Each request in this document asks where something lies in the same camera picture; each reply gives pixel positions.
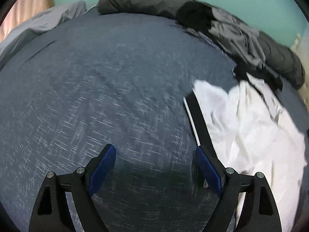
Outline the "white polo shirt black trim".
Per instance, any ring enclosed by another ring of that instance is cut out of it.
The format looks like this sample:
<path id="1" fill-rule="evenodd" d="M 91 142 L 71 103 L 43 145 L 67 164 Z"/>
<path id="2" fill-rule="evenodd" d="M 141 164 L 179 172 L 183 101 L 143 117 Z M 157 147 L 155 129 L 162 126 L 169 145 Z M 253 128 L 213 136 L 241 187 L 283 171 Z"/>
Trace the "white polo shirt black trim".
<path id="1" fill-rule="evenodd" d="M 247 75 L 229 91 L 196 80 L 184 99 L 198 145 L 210 137 L 220 162 L 239 173 L 262 172 L 283 231 L 291 231 L 304 169 L 305 133 L 262 79 Z"/>

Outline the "grey crumpled garment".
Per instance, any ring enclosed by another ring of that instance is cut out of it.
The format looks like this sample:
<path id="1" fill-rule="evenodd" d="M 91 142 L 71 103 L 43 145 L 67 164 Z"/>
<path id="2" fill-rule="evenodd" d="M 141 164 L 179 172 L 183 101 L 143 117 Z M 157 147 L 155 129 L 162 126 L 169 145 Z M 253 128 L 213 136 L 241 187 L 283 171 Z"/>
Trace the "grey crumpled garment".
<path id="1" fill-rule="evenodd" d="M 224 9 L 187 2 L 182 7 L 189 31 L 208 37 L 229 55 L 261 69 L 266 56 L 258 42 L 259 32 Z"/>

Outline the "light grey pillow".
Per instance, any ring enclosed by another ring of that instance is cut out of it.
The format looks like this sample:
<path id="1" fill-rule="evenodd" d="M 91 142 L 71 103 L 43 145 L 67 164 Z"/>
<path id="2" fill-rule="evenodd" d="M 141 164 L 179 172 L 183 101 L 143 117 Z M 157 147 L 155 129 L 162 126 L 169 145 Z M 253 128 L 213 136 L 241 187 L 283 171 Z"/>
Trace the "light grey pillow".
<path id="1" fill-rule="evenodd" d="M 19 24 L 1 42 L 1 68 L 33 39 L 85 12 L 86 2 L 81 0 L 54 6 Z"/>

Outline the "black garment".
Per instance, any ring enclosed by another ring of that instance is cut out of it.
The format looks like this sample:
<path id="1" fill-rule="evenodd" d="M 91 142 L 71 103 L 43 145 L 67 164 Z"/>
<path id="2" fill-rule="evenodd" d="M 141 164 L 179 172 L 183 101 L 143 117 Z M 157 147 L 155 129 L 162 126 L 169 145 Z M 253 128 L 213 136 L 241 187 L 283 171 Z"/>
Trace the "black garment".
<path id="1" fill-rule="evenodd" d="M 199 2 L 186 2 L 177 11 L 176 20 L 200 37 L 208 37 L 237 63 L 233 68 L 237 80 L 249 80 L 248 75 L 264 80 L 275 92 L 283 82 L 266 68 L 266 56 L 258 43 L 256 30 L 226 12 Z"/>

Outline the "pink curtain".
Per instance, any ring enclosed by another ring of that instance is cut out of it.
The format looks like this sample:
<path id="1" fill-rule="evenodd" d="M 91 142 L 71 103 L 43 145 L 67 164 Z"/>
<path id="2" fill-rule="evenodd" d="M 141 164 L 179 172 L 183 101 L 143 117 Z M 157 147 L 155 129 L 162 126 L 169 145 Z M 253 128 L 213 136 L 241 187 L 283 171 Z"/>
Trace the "pink curtain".
<path id="1" fill-rule="evenodd" d="M 47 0 L 17 0 L 1 24 L 1 41 L 19 24 L 48 9 Z"/>

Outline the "dark grey rolled duvet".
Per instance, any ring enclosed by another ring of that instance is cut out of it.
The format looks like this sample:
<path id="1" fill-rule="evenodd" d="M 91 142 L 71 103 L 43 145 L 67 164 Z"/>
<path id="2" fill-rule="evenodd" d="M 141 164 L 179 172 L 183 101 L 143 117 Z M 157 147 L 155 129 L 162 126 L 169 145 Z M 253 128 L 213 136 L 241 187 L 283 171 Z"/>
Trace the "dark grey rolled duvet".
<path id="1" fill-rule="evenodd" d="M 177 11 L 186 2 L 199 2 L 213 7 L 208 3 L 197 0 L 99 0 L 97 10 L 102 15 L 134 13 L 160 16 L 176 20 L 175 16 Z M 200 37 L 194 34 L 189 31 L 189 28 L 183 28 L 189 34 L 211 41 L 208 37 Z M 305 69 L 303 68 L 299 57 L 291 49 L 277 43 L 266 33 L 260 30 L 257 31 L 259 32 L 258 42 L 261 44 L 262 50 L 266 56 L 266 67 L 270 67 L 275 72 L 279 73 L 279 75 L 287 79 L 295 89 L 300 89 L 305 82 Z"/>

